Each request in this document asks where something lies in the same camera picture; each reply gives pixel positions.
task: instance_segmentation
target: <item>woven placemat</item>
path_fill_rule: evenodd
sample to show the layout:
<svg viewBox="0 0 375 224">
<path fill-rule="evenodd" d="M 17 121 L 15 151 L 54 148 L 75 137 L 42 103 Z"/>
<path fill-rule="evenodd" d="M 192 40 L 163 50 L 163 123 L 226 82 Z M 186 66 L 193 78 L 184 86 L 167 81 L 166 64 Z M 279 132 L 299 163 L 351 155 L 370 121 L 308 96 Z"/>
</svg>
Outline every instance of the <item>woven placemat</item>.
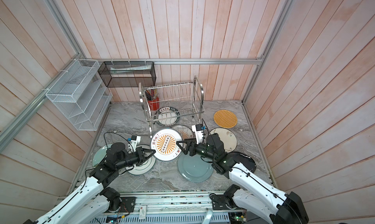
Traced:
<svg viewBox="0 0 375 224">
<path fill-rule="evenodd" d="M 232 128 L 237 124 L 237 117 L 228 110 L 218 110 L 213 115 L 213 120 L 222 128 Z"/>
</svg>

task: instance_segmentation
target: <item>orange patterned plate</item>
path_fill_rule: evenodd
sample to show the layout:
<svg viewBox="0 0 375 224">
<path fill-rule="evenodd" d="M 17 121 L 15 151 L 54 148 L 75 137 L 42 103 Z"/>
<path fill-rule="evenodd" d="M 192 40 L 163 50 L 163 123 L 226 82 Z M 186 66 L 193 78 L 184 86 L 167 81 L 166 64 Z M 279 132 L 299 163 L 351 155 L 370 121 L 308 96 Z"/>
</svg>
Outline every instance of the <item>orange patterned plate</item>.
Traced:
<svg viewBox="0 0 375 224">
<path fill-rule="evenodd" d="M 172 161 L 177 158 L 181 149 L 176 142 L 181 141 L 180 133 L 174 129 L 161 129 L 151 139 L 150 147 L 156 150 L 154 156 L 160 161 Z"/>
</svg>

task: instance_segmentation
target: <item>black wire mesh basket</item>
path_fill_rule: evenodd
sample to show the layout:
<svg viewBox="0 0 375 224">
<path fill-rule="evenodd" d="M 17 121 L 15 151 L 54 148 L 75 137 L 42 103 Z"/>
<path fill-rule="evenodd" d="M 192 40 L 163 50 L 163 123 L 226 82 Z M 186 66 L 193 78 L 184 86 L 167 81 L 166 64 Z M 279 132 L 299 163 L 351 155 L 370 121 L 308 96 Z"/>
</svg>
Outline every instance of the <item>black wire mesh basket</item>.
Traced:
<svg viewBox="0 0 375 224">
<path fill-rule="evenodd" d="M 138 87 L 139 83 L 145 87 L 155 86 L 153 62 L 105 61 L 98 72 L 107 87 Z"/>
</svg>

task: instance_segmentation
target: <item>chopsticks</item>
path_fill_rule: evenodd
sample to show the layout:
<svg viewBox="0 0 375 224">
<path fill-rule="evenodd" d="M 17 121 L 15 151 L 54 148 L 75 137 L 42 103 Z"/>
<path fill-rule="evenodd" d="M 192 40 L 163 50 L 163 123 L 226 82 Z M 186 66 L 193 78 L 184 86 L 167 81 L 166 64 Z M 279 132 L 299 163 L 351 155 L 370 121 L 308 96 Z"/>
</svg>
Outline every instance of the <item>chopsticks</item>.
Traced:
<svg viewBox="0 0 375 224">
<path fill-rule="evenodd" d="M 155 89 L 146 90 L 145 94 L 148 101 L 155 100 L 158 96 L 157 90 Z"/>
</svg>

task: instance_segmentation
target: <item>robotic arm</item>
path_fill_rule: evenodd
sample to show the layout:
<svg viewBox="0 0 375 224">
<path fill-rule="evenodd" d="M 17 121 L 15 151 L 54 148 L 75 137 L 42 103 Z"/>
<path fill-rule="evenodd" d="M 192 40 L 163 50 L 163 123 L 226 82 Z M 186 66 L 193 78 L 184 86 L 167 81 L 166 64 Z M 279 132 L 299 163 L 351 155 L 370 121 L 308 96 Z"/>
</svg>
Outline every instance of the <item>robotic arm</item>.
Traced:
<svg viewBox="0 0 375 224">
<path fill-rule="evenodd" d="M 87 223 L 106 210 L 117 212 L 121 203 L 120 194 L 108 185 L 119 176 L 120 169 L 133 165 L 140 166 L 154 153 L 155 150 L 142 147 L 137 147 L 133 153 L 128 153 L 124 143 L 114 143 L 107 149 L 106 157 L 92 170 L 83 184 L 35 222 L 28 220 L 24 224 Z M 82 208 L 95 196 L 90 204 Z"/>
<path fill-rule="evenodd" d="M 203 124 L 192 126 L 196 139 L 178 141 L 181 151 L 190 156 L 200 155 L 212 160 L 212 167 L 220 175 L 226 176 L 247 189 L 232 185 L 224 193 L 226 206 L 230 209 L 245 208 L 268 223 L 306 224 L 309 221 L 301 198 L 291 192 L 287 194 L 269 185 L 243 163 L 250 157 L 238 159 L 225 152 L 224 144 L 218 134 L 209 135 L 203 143 Z"/>
</svg>

